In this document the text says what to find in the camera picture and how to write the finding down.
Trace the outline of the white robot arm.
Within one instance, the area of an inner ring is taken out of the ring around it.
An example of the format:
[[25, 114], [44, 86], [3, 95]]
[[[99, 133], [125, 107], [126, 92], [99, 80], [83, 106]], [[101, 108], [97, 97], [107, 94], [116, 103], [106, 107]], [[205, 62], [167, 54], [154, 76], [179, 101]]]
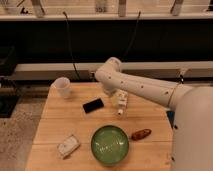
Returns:
[[213, 87], [125, 74], [110, 57], [95, 72], [105, 94], [117, 89], [175, 112], [170, 171], [213, 171]]

